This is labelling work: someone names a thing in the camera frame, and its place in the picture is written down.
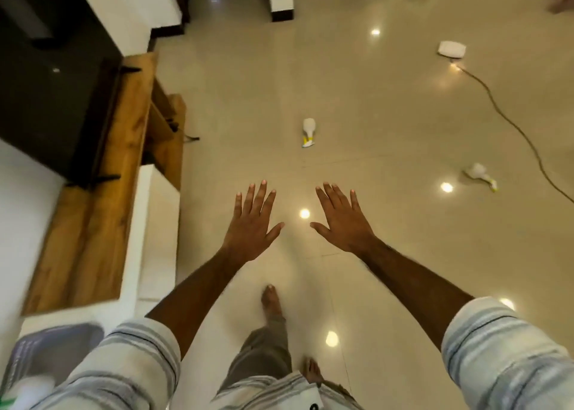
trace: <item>wooden surface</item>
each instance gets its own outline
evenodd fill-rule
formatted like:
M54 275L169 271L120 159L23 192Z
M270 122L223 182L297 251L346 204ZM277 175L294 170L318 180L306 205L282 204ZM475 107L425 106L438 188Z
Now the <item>wooden surface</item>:
M179 128L174 139L162 143L149 143L147 150L153 153L157 164L164 170L165 178L179 191L181 189L181 160L185 138L183 129L187 108L181 95L172 94L168 98L176 111L173 120L179 123Z
M100 175L121 178L90 192L62 188L23 315L119 297L157 54L127 57L125 65L142 71L121 78L100 166Z
M147 137L156 143L168 141L173 138L173 131L168 125L168 121L161 115L153 103L149 106L149 117L147 119Z
M160 81L157 79L153 81L152 102L166 120L171 120L176 116L175 109L169 102L164 89L161 87Z

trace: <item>tiled floor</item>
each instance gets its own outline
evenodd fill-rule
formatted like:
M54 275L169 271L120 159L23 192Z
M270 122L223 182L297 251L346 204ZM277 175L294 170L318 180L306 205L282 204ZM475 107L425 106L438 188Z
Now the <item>tiled floor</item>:
M295 0L272 24L265 0L192 0L182 37L158 42L159 76L188 105L178 260L182 279L219 247L234 195L267 179L279 239L245 266L184 360L172 408L213 396L277 286L294 364L315 356L367 409L462 408L440 356L398 301L311 228L314 186L358 192L375 232L473 295L517 310L574 350L574 206L552 190L485 92L434 52L468 45L464 65L489 82L531 135L549 174L574 194L574 13L548 0ZM379 29L380 35L371 31ZM301 149L314 117L317 144ZM460 169L481 162L491 193ZM441 191L450 182L450 194ZM307 208L310 220L299 218ZM326 345L329 331L340 343Z

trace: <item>flat screen tv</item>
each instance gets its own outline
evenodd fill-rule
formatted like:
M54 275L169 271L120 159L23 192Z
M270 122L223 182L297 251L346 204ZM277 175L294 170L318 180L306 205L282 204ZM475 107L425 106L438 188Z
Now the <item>flat screen tv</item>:
M121 61L86 0L0 0L0 138L89 188Z

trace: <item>gray pants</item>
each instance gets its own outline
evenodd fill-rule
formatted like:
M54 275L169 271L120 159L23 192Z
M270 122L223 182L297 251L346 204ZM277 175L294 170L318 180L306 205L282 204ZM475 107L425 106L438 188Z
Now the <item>gray pants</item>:
M227 377L223 380L218 393L245 378L267 375L279 380L291 374L292 371L285 319L282 316L273 315L266 326L249 334L239 354L231 362ZM345 398L353 400L353 397L341 385L327 380L323 381L323 384L339 392Z

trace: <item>person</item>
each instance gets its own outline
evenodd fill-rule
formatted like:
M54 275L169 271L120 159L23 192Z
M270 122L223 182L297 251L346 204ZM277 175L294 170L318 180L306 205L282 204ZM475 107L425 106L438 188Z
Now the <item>person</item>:
M37 409L163 409L176 390L181 357L226 285L280 235L268 231L276 197L263 181L249 186L235 208L223 245L146 318L107 335L68 380ZM316 190L328 227L313 222L328 242L359 257L400 300L442 353L448 374L470 408L574 408L574 363L568 352L516 312L492 298L475 299L378 239L355 191L333 184ZM266 326L247 338L211 409L361 409L342 387L326 381L307 359L291 371L285 319L277 291L263 291ZM380 381L384 381L381 369Z

